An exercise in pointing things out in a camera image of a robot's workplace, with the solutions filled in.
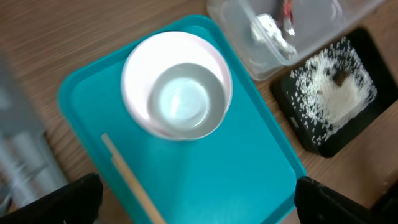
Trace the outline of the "white rice heap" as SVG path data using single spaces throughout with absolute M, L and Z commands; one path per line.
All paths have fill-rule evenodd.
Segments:
M 342 87 L 332 78 L 339 70 L 351 73 Z M 288 77 L 290 94 L 311 142 L 319 146 L 336 134 L 377 97 L 377 88 L 347 37 L 310 57 Z

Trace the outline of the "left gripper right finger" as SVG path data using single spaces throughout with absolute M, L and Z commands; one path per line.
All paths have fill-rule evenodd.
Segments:
M 294 204 L 301 224 L 397 223 L 397 183 L 366 208 L 316 180 L 303 176 L 295 187 Z

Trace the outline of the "red snack wrapper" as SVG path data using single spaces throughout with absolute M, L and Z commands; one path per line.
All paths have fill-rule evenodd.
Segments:
M 293 2 L 292 0 L 283 0 L 282 12 L 280 15 L 280 29 L 289 36 L 295 36 Z

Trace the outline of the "white tissue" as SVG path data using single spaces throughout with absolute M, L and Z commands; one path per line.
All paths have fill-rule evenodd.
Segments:
M 278 26 L 278 22 L 269 14 L 260 14 L 257 16 L 257 20 L 264 29 L 265 33 L 271 39 L 271 42 L 282 52 L 287 54 L 289 57 L 297 55 L 296 48 L 288 43 L 285 36 L 289 36 L 283 33 L 283 30 Z

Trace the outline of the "grey bowl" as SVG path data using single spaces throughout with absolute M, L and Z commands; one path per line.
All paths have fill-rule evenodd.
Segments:
M 148 107 L 166 138 L 200 139 L 223 122 L 232 94 L 229 69 L 214 72 L 199 64 L 180 63 L 155 80 Z

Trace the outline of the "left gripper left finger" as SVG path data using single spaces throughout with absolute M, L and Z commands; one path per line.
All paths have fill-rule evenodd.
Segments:
M 102 201 L 101 178 L 97 173 L 89 173 L 1 217 L 1 224 L 93 224 Z

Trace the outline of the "brown food scrap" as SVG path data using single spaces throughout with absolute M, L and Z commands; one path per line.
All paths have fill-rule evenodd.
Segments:
M 345 80 L 351 76 L 351 73 L 347 70 L 339 70 L 336 72 L 332 78 L 333 82 L 337 85 L 337 87 L 342 87 Z

